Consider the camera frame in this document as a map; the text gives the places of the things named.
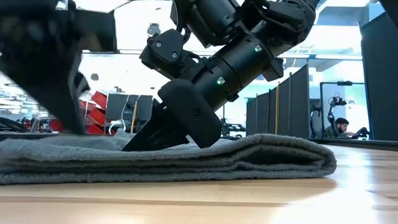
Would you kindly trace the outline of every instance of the computer monitor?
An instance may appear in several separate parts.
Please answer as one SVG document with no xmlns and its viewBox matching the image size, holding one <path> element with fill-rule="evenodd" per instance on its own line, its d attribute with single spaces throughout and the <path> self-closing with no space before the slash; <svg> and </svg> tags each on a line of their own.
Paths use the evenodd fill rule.
<svg viewBox="0 0 398 224">
<path fill-rule="evenodd" d="M 109 94 L 108 102 L 106 105 L 105 118 L 111 121 L 120 120 L 122 117 L 122 110 L 124 105 L 126 105 L 123 112 L 123 120 L 132 121 L 132 116 L 134 112 L 134 105 L 136 104 L 138 95 L 128 95 L 123 94 Z M 138 99 L 138 110 L 137 119 L 140 121 L 148 121 L 152 111 L 152 100 L 153 96 L 141 95 Z"/>
</svg>

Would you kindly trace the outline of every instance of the black cylinder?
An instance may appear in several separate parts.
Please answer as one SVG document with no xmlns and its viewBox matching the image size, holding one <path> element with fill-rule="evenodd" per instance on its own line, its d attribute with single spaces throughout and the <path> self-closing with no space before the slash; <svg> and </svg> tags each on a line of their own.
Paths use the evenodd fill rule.
<svg viewBox="0 0 398 224">
<path fill-rule="evenodd" d="M 224 45 L 235 22 L 235 7 L 229 0 L 197 0 L 185 17 L 187 26 L 204 47 Z"/>
<path fill-rule="evenodd" d="M 252 35 L 234 39 L 217 52 L 216 57 L 224 60 L 233 69 L 241 89 L 261 75 L 270 63 L 265 46 Z"/>
<path fill-rule="evenodd" d="M 208 104 L 217 110 L 231 94 L 256 79 L 269 66 L 269 58 L 263 44 L 247 35 L 223 47 L 209 58 L 209 64 L 212 68 L 199 75 L 194 84 Z"/>
<path fill-rule="evenodd" d="M 209 29 L 219 38 L 234 22 L 236 10 L 229 0 L 197 0 L 195 5 Z"/>
</svg>

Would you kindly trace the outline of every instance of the black panel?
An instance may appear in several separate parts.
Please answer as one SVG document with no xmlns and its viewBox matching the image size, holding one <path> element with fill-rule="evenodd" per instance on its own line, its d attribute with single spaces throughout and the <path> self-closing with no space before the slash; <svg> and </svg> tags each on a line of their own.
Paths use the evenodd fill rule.
<svg viewBox="0 0 398 224">
<path fill-rule="evenodd" d="M 398 75 L 394 66 L 397 63 L 398 30 L 384 13 L 363 26 L 361 33 L 372 139 L 398 141 Z"/>
<path fill-rule="evenodd" d="M 269 125 L 268 133 L 275 134 L 275 118 L 276 118 L 276 88 L 270 91 L 270 102 L 269 102 Z"/>
<path fill-rule="evenodd" d="M 289 82 L 286 79 L 279 84 L 278 95 L 278 132 L 280 135 L 289 135 Z"/>
<path fill-rule="evenodd" d="M 291 130 L 290 135 L 298 138 L 310 137 L 310 87 L 308 65 L 292 75 Z"/>
<path fill-rule="evenodd" d="M 398 27 L 398 4 L 396 1 L 391 0 L 380 0 L 384 10 L 388 13 L 389 17 L 394 22 L 395 26 Z"/>
<path fill-rule="evenodd" d="M 268 113 L 268 96 L 269 96 L 268 93 L 257 96 L 257 130 L 256 130 L 256 133 L 266 133 L 267 113 Z"/>
<path fill-rule="evenodd" d="M 246 135 L 253 135 L 256 133 L 256 109 L 254 107 L 255 99 L 247 103 L 246 106 Z"/>
</svg>

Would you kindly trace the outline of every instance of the man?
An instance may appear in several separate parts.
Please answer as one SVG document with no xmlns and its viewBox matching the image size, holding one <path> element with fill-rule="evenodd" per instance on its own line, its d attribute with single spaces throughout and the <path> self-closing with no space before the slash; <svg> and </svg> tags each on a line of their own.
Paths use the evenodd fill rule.
<svg viewBox="0 0 398 224">
<path fill-rule="evenodd" d="M 335 130 L 337 132 L 337 137 L 335 136 L 333 132 L 333 128 L 331 126 L 327 127 L 325 130 L 327 138 L 351 138 L 350 136 L 354 136 L 355 133 L 347 132 L 347 127 L 349 125 L 349 122 L 347 119 L 344 118 L 338 118 L 335 121 Z"/>
</svg>

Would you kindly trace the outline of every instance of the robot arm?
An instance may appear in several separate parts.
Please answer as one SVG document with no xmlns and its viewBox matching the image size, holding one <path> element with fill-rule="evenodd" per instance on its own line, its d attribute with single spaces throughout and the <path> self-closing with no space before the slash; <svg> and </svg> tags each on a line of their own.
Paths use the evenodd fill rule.
<svg viewBox="0 0 398 224">
<path fill-rule="evenodd" d="M 187 135 L 200 147 L 214 144 L 221 133 L 214 111 L 236 100 L 259 75 L 268 81 L 283 76 L 276 56 L 305 40 L 318 2 L 245 0 L 239 6 L 235 0 L 175 0 L 171 19 L 177 28 L 149 37 L 140 56 L 171 81 L 159 90 L 162 102 L 154 101 L 151 119 L 124 151 L 184 144 Z M 75 8 L 56 11 L 57 3 L 1 1 L 0 70 L 82 134 L 78 96 L 88 85 L 78 73 L 81 52 L 116 49 L 116 39 L 109 38 L 114 17 Z M 224 47 L 201 58 L 183 49 L 191 33 L 204 47 Z"/>
<path fill-rule="evenodd" d="M 175 0 L 171 19 L 177 28 L 149 37 L 140 56 L 144 65 L 171 81 L 159 90 L 162 102 L 155 101 L 151 119 L 123 150 L 164 149 L 187 143 L 187 135 L 199 147 L 214 144 L 221 132 L 214 111 L 236 100 L 261 74 L 267 81 L 283 77 L 282 60 L 276 56 L 305 40 L 317 4 Z M 201 58 L 183 49 L 191 32 L 204 47 L 224 47 Z"/>
<path fill-rule="evenodd" d="M 329 107 L 329 112 L 328 112 L 328 121 L 330 123 L 330 126 L 333 130 L 333 135 L 335 138 L 338 137 L 338 132 L 335 127 L 335 116 L 333 115 L 333 110 L 335 109 L 336 106 L 345 106 L 348 104 L 354 103 L 354 100 L 343 100 L 339 96 L 334 96 L 332 98 L 332 101 L 330 102 L 330 107 Z"/>
</svg>

